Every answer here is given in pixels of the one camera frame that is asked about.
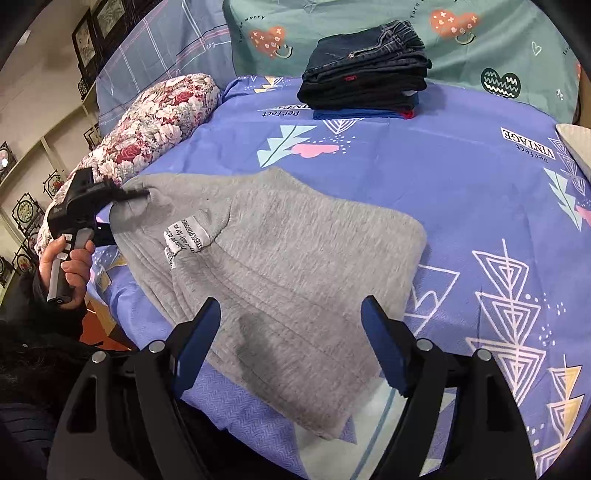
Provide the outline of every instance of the stack of folded clothes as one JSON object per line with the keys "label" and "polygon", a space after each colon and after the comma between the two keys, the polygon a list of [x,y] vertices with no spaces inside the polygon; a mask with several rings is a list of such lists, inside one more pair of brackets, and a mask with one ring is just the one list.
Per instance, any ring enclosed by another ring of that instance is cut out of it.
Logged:
{"label": "stack of folded clothes", "polygon": [[417,92],[432,67],[408,21],[395,20],[322,38],[302,75],[298,98],[315,119],[414,117]]}

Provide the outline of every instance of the dark denim jeans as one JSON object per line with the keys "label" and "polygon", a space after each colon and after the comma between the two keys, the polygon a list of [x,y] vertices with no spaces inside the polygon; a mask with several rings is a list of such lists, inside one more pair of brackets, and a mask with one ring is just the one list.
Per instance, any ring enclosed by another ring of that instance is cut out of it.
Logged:
{"label": "dark denim jeans", "polygon": [[400,72],[431,68],[425,45],[409,21],[394,20],[358,33],[322,38],[312,52],[305,82],[322,82],[339,74]]}

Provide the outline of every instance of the gray sweatshirt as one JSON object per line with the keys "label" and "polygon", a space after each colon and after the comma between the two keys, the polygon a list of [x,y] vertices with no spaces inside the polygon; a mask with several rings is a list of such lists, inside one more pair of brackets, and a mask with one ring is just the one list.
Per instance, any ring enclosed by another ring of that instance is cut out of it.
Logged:
{"label": "gray sweatshirt", "polygon": [[300,426],[338,437],[380,372],[361,301],[372,294],[402,318],[423,227],[278,168],[153,174],[125,187],[150,191],[111,210],[117,245],[150,300],[175,325],[215,297],[222,325],[207,361]]}

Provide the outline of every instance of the dark hair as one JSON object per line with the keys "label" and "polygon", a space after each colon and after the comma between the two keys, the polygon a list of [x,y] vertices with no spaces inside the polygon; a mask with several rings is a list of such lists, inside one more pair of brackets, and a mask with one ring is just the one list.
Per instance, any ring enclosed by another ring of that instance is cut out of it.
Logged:
{"label": "dark hair", "polygon": [[0,404],[28,403],[59,419],[87,358],[0,321]]}

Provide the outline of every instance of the white pillow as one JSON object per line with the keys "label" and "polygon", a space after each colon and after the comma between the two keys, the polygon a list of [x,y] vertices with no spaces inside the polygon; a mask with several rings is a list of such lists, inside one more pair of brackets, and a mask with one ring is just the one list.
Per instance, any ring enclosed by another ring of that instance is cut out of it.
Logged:
{"label": "white pillow", "polygon": [[556,131],[587,180],[591,181],[591,130],[578,125],[558,124]]}

